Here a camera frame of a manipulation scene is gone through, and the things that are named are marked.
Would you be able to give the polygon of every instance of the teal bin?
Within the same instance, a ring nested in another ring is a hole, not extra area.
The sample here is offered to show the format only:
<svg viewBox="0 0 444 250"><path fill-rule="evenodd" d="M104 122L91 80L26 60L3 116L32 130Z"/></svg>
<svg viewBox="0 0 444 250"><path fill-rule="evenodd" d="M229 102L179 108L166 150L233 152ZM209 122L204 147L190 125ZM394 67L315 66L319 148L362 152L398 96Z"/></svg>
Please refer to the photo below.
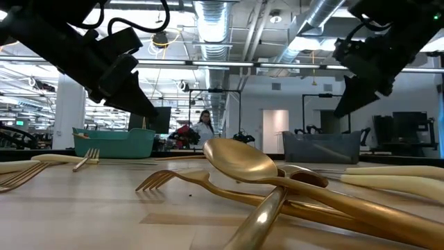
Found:
<svg viewBox="0 0 444 250"><path fill-rule="evenodd" d="M83 157L88 149L100 149L100 158L147 158L153 150L155 131L133 128L129 132L89 131L72 128L74 133L87 134L89 139L74 136L76 155Z"/></svg>

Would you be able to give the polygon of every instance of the table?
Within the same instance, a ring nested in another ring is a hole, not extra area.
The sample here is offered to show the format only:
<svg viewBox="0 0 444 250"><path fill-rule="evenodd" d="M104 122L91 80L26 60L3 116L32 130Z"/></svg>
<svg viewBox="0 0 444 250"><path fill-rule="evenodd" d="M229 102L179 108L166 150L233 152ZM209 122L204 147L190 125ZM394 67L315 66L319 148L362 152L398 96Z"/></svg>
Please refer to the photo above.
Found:
<svg viewBox="0 0 444 250"><path fill-rule="evenodd" d="M206 160L156 162L157 166L146 167L106 162L85 166L76 173L71 171L73 165L51 167L19 189L0 194L1 248L221 249L252 206L214 196L180 179L169 181L157 191L135 192L135 188L157 170L200 167L210 171L211 181L222 188L262 195L273 189L270 185L238 184ZM369 165L375 164L359 163L362 167ZM444 222L444 207L428 199L336 181L331 181L328 188ZM311 202L305 197L292 198ZM416 249L285 215L278 217L263 246L273 250L369 248Z"/></svg>

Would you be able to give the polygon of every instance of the door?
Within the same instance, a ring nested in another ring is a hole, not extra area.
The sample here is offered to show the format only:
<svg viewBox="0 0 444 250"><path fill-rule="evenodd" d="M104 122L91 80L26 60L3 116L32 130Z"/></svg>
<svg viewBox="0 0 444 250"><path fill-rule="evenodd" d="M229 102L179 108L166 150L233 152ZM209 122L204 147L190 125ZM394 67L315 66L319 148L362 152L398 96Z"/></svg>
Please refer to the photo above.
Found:
<svg viewBox="0 0 444 250"><path fill-rule="evenodd" d="M263 110L262 119L262 151L284 153L281 132L289 130L289 111Z"/></svg>

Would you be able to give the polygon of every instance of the computer monitor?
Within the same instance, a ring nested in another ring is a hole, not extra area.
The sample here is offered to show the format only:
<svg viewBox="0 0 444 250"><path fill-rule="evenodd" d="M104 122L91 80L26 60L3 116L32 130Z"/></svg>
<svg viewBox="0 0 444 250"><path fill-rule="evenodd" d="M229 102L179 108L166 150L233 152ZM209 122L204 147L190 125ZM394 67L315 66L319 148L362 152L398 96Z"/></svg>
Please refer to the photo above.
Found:
<svg viewBox="0 0 444 250"><path fill-rule="evenodd" d="M416 132L429 130L427 112L393 112L393 126L397 138L416 138Z"/></svg>
<svg viewBox="0 0 444 250"><path fill-rule="evenodd" d="M154 130L158 134L168 134L171 107L156 107L155 109L159 115L154 118L145 118L146 129ZM143 122L144 118L142 116L131 113L128 131L133 128L142 128Z"/></svg>

